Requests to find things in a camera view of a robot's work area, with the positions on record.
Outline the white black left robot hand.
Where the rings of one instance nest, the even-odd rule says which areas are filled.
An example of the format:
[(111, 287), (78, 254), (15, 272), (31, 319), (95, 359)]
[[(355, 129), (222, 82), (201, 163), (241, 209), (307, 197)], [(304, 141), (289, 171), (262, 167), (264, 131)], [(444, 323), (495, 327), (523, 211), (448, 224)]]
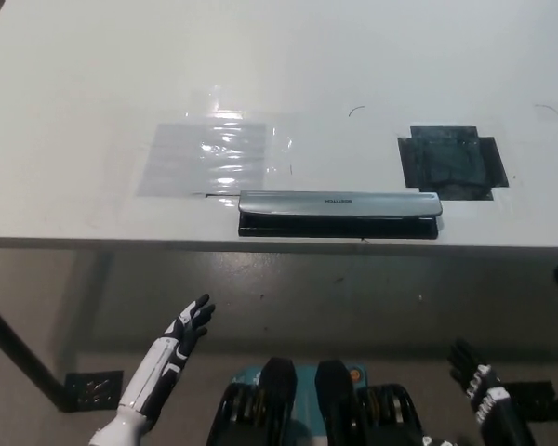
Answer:
[(132, 376), (119, 406), (157, 421), (198, 340), (207, 333), (216, 306), (204, 294), (176, 316), (155, 339)]

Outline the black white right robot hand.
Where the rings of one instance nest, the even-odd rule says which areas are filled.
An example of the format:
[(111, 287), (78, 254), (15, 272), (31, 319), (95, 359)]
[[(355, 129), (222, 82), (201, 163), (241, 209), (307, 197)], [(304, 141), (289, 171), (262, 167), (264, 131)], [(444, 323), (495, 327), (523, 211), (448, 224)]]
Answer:
[(511, 393), (492, 365), (472, 345), (457, 338), (447, 360), (451, 377), (469, 400), (484, 445), (536, 445)]

